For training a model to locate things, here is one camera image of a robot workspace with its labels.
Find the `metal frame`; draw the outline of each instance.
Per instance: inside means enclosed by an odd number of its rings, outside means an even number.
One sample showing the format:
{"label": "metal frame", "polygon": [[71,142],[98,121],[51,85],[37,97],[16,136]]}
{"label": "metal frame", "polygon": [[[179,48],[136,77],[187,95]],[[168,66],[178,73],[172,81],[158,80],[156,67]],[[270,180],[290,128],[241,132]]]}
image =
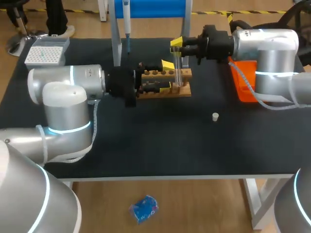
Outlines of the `metal frame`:
{"label": "metal frame", "polygon": [[243,179],[254,230],[263,230],[270,223],[275,198],[288,179],[267,179],[259,191],[255,179]]}
{"label": "metal frame", "polygon": [[109,0],[109,16],[111,24],[111,44],[112,44],[112,56],[113,56],[113,65],[115,67],[121,66],[121,57],[122,57],[122,43],[120,38],[120,32],[118,27],[118,20],[116,18],[115,12],[115,1]]}
{"label": "metal frame", "polygon": [[[211,180],[243,179],[254,230],[263,230],[274,216],[274,200],[281,187],[293,174],[273,175],[202,175],[202,176],[134,176],[60,179],[62,182],[87,181],[149,181],[149,180]],[[255,179],[267,179],[258,190]]]}
{"label": "metal frame", "polygon": [[107,21],[108,0],[97,0],[101,22]]}
{"label": "metal frame", "polygon": [[[115,14],[115,1],[109,0],[108,4],[109,4],[109,9],[110,9],[109,17],[111,21],[111,42],[112,42],[113,64],[115,67],[118,67],[121,65],[122,43],[121,43],[121,38],[120,38],[120,33],[119,33],[118,22],[117,22],[116,14]],[[192,11],[192,0],[186,0],[185,17],[183,18],[183,23],[181,27],[182,36],[186,36],[186,37],[190,36],[191,11]],[[188,57],[183,58],[182,68],[189,67],[188,60],[189,60]]]}

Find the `orange tray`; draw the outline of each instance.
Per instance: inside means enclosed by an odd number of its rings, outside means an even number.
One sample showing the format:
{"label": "orange tray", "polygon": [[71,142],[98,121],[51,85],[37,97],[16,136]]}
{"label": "orange tray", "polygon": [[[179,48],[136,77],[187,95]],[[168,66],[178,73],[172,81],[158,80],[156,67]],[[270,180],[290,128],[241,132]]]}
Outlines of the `orange tray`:
{"label": "orange tray", "polygon": [[[247,80],[251,84],[252,88],[255,89],[255,71],[257,63],[254,61],[243,61],[243,62],[234,62],[231,57],[229,61],[234,63],[246,76]],[[253,94],[248,89],[246,83],[244,82],[242,76],[235,70],[235,68],[230,67],[232,72],[232,77],[234,80],[235,88],[238,92],[240,101],[242,102],[257,102]]]}

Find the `black table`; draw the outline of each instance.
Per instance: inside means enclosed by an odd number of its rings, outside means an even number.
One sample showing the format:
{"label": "black table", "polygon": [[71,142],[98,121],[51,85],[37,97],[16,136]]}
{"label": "black table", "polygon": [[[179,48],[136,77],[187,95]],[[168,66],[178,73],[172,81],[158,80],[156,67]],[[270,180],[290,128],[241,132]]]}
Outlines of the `black table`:
{"label": "black table", "polygon": [[[170,60],[169,39],[133,39],[135,67]],[[46,126],[42,106],[31,102],[23,51],[0,105],[0,128]],[[303,68],[296,62],[296,71]],[[71,39],[66,65],[113,66],[110,39]],[[138,100],[125,108],[105,97],[98,109],[93,148],[74,164],[50,163],[61,179],[129,177],[247,177],[293,174],[311,163],[311,109],[269,111],[238,100],[227,64],[190,58],[192,97]],[[217,122],[212,113],[219,113]]]}

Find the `wooden floor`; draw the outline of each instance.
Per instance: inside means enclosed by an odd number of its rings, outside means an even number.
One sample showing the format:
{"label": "wooden floor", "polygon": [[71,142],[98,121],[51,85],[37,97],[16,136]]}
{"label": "wooden floor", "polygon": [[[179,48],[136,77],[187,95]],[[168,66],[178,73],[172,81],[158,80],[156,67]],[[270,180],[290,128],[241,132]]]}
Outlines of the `wooden floor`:
{"label": "wooden floor", "polygon": [[[98,10],[96,0],[63,0],[67,9]],[[211,10],[287,10],[291,0],[193,0],[194,11]],[[25,8],[45,8],[41,0],[30,1]],[[28,28],[46,29],[46,13],[27,13]],[[109,23],[98,15],[68,13],[69,25],[76,27],[78,38],[109,38]],[[277,21],[280,14],[234,15],[251,25]],[[191,35],[201,33],[205,24],[229,30],[226,17],[197,15],[191,18]],[[181,19],[133,19],[132,37],[176,37]],[[123,35],[123,24],[120,24]],[[0,99],[12,75],[16,57],[6,54],[4,46],[16,32],[0,12]],[[245,192],[239,180],[139,181],[79,183],[83,220],[81,233],[252,233]],[[159,211],[141,225],[129,215],[128,208],[145,195],[158,201]],[[274,233],[270,226],[263,233]]]}

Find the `wooden test tube rack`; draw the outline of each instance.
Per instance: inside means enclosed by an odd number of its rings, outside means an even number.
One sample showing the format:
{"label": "wooden test tube rack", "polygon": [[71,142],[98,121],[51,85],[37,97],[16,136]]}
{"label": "wooden test tube rack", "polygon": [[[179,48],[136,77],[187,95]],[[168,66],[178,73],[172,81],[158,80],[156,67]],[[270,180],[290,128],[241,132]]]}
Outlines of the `wooden test tube rack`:
{"label": "wooden test tube rack", "polygon": [[160,93],[148,92],[140,94],[139,99],[153,99],[153,98],[178,98],[178,97],[190,97],[191,90],[189,80],[192,79],[191,69],[181,69],[183,77],[183,86],[178,87],[174,83],[175,71],[162,71],[158,72],[156,70],[146,71],[141,76],[142,81],[170,81],[171,87],[169,89],[163,90]]}

